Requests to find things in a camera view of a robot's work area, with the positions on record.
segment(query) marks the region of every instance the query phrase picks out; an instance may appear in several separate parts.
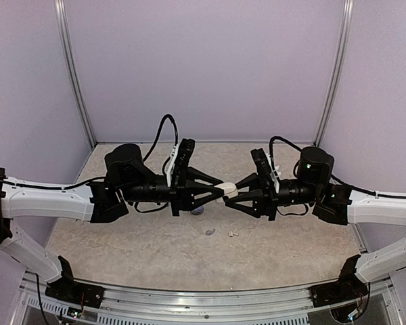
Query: beige table surface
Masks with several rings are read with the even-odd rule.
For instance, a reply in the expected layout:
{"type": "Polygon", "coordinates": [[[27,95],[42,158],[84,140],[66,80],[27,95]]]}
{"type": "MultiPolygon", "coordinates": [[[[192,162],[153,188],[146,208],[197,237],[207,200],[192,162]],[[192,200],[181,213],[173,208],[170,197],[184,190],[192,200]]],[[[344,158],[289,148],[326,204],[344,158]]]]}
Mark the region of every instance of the beige table surface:
{"type": "MultiPolygon", "coordinates": [[[[80,180],[105,175],[104,156],[115,147],[98,145],[80,180]]],[[[149,147],[141,145],[143,154],[149,147]]],[[[250,151],[262,147],[267,150],[266,144],[197,143],[190,165],[237,182],[255,172],[250,151]]],[[[170,151],[170,144],[158,144],[146,165],[160,173],[170,151]]],[[[298,152],[278,144],[275,157],[281,178],[292,177],[298,152]]],[[[350,226],[330,225],[310,213],[268,222],[215,202],[199,216],[172,217],[170,207],[145,215],[129,210],[114,223],[59,219],[47,249],[65,257],[77,278],[170,290],[247,290],[330,280],[359,252],[350,226]],[[231,238],[229,231],[239,236],[231,238]]]]}

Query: small object on table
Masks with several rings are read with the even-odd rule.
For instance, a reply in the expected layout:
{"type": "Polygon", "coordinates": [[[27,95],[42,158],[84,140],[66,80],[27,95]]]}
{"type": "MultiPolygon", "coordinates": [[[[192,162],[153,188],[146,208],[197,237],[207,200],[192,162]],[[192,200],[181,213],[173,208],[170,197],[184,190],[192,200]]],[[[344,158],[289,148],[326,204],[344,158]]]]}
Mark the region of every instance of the small object on table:
{"type": "Polygon", "coordinates": [[[215,232],[215,228],[212,230],[206,230],[206,235],[210,236],[215,232]]]}
{"type": "Polygon", "coordinates": [[[194,210],[192,210],[190,212],[192,215],[201,215],[204,212],[204,207],[201,206],[201,207],[195,208],[194,210]]]}

